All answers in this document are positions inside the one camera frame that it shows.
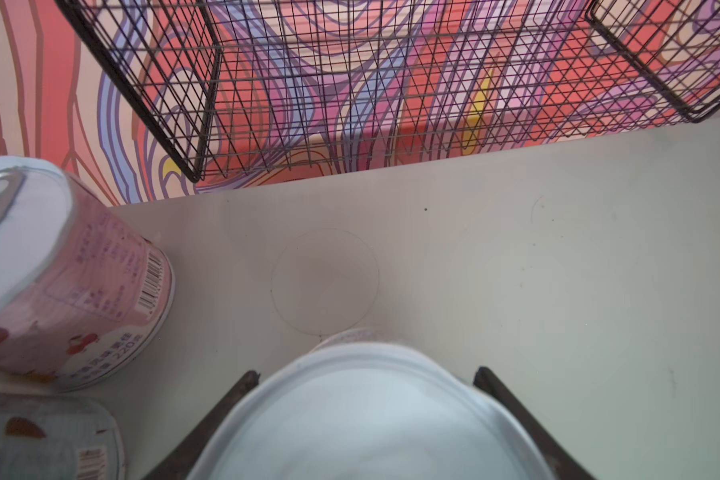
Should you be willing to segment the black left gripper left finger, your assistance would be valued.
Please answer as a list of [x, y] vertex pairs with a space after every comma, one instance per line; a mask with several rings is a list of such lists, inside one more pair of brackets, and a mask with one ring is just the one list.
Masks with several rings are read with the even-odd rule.
[[258, 372], [247, 371], [178, 446], [145, 476], [145, 479], [187, 479], [222, 421], [236, 404], [259, 385], [259, 381]]

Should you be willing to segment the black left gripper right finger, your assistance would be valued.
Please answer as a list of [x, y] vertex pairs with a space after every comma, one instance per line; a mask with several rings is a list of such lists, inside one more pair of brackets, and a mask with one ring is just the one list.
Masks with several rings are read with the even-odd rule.
[[595, 480], [595, 477], [547, 432], [490, 368], [480, 366], [474, 375], [473, 385], [496, 399], [519, 421], [557, 479]]

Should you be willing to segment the brown label can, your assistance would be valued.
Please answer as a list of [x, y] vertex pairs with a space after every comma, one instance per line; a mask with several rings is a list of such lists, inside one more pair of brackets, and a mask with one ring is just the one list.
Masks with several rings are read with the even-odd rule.
[[0, 479], [123, 479], [111, 413], [85, 398], [0, 393]]
[[407, 346], [313, 350], [231, 410], [193, 479], [550, 479], [496, 399]]

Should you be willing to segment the pink label can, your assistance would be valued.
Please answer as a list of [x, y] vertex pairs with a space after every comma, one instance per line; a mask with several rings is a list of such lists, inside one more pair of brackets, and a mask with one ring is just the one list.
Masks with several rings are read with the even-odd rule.
[[0, 156], [0, 372], [89, 387], [161, 328], [166, 254], [52, 163]]

